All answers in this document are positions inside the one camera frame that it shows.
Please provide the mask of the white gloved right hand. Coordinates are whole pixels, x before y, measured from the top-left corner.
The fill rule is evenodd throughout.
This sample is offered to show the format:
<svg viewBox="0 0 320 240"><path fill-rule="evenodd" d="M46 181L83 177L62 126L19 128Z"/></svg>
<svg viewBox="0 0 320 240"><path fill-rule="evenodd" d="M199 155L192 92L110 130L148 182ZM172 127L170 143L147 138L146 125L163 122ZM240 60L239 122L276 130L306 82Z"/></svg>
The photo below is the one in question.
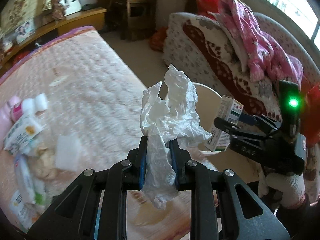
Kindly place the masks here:
<svg viewBox="0 0 320 240"><path fill-rule="evenodd" d="M272 172L265 176L261 171L258 184L259 198L267 196L271 189L282 193L282 199L279 203L287 209L296 209L305 200L305 184L302 174L300 176L297 174L285 176Z"/></svg>

